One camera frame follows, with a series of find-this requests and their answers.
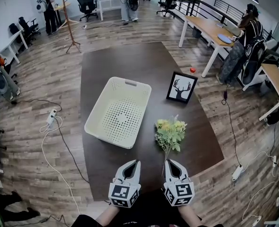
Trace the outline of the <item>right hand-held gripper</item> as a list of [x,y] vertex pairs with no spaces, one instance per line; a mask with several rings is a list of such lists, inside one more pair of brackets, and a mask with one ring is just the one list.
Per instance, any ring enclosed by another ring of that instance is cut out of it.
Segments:
[[189,205],[195,196],[194,183],[186,168],[175,160],[165,161],[164,195],[173,207]]

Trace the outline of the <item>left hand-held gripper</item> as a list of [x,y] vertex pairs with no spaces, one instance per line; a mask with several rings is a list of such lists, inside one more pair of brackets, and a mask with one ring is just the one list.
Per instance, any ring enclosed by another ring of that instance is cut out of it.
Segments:
[[[112,205],[131,208],[139,197],[141,162],[132,160],[118,168],[114,183],[110,183],[108,198]],[[123,181],[131,179],[132,183]]]

